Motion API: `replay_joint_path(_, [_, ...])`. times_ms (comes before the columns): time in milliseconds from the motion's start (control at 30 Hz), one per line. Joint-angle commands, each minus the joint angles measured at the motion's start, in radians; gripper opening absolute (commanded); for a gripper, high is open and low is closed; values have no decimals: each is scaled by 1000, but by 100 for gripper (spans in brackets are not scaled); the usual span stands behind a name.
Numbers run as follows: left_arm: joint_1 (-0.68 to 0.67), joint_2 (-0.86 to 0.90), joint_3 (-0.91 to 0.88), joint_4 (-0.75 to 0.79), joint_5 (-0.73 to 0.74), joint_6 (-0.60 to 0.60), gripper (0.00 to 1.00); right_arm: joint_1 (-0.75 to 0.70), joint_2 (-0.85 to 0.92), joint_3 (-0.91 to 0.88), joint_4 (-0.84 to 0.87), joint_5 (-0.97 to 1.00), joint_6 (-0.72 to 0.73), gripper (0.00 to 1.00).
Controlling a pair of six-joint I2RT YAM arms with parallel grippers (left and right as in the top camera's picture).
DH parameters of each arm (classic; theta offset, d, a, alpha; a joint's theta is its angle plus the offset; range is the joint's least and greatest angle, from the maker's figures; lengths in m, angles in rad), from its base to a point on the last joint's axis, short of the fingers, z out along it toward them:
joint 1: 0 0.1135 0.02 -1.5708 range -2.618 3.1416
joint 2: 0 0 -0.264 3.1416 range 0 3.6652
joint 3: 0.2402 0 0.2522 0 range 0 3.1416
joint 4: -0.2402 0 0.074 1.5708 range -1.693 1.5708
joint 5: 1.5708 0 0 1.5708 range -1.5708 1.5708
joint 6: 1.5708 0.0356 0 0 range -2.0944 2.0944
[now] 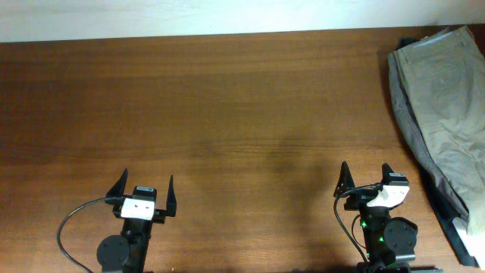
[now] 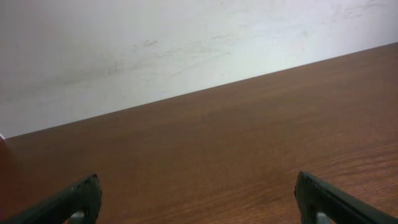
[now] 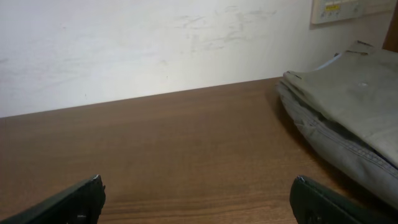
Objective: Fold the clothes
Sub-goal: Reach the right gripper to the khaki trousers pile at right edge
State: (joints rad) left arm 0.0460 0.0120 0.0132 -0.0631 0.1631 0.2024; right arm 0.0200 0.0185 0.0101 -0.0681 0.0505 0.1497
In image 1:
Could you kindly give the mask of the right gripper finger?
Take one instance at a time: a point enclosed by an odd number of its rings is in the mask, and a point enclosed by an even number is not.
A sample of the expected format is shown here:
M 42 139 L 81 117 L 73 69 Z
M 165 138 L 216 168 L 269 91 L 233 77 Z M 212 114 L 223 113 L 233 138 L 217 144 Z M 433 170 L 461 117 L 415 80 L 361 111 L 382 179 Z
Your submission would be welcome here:
M 389 185 L 392 181 L 394 181 L 392 173 L 393 173 L 392 168 L 387 163 L 384 163 L 382 165 L 382 180 L 381 180 L 381 183 L 383 185 Z
M 336 184 L 336 188 L 334 190 L 333 196 L 341 196 L 349 190 L 353 190 L 355 188 L 355 183 L 352 178 L 351 172 L 349 170 L 349 166 L 347 162 L 342 162 L 339 179 Z

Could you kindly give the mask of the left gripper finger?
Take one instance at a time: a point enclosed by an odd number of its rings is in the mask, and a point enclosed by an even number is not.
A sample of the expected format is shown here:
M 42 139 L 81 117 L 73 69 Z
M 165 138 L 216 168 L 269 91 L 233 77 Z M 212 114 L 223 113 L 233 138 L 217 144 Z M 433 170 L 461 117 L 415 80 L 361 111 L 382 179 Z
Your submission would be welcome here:
M 124 194 L 125 186 L 128 178 L 128 170 L 125 169 L 118 179 L 118 181 L 106 193 L 106 197 L 121 197 Z
M 169 181 L 169 187 L 167 190 L 165 215 L 167 217 L 175 217 L 176 212 L 177 212 L 177 198 L 174 191 L 174 177 L 171 176 Z

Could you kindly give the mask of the khaki green shorts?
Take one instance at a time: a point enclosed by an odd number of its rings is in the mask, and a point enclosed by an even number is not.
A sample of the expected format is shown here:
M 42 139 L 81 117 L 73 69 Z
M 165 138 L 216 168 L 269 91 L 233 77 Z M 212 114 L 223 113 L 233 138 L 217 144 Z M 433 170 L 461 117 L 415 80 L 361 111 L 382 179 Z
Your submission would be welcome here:
M 484 234 L 484 56 L 468 27 L 395 50 L 399 75 L 434 165 L 467 232 Z

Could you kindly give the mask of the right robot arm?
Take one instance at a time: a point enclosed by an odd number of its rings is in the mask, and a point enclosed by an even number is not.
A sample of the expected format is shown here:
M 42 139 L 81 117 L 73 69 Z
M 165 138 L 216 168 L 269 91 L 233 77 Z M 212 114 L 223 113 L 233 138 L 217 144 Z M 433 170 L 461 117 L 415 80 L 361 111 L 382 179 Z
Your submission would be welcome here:
M 409 181 L 384 163 L 382 179 L 375 184 L 357 187 L 347 162 L 342 162 L 334 190 L 333 212 L 343 232 L 358 250 L 362 261 L 357 272 L 410 272 L 409 263 L 415 260 L 418 226 L 406 218 L 390 215 L 392 209 L 403 204 L 409 192 Z M 338 213 L 338 204 L 344 200 L 346 211 L 357 211 L 352 221 L 359 223 L 364 243 L 355 238 L 353 229 L 347 229 Z

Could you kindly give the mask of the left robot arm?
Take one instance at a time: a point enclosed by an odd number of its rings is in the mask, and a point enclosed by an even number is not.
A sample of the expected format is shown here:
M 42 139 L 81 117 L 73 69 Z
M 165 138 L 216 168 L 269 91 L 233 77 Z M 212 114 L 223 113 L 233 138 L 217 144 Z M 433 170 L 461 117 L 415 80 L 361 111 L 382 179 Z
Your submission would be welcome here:
M 113 206 L 113 215 L 124 223 L 119 234 L 106 237 L 98 246 L 96 258 L 103 273 L 143 272 L 152 226 L 164 224 L 167 217 L 174 217 L 177 212 L 173 178 L 169 181 L 164 209 L 156 207 L 155 188 L 137 186 L 132 194 L 126 195 L 127 178 L 128 170 L 124 170 L 106 193 L 106 203 Z

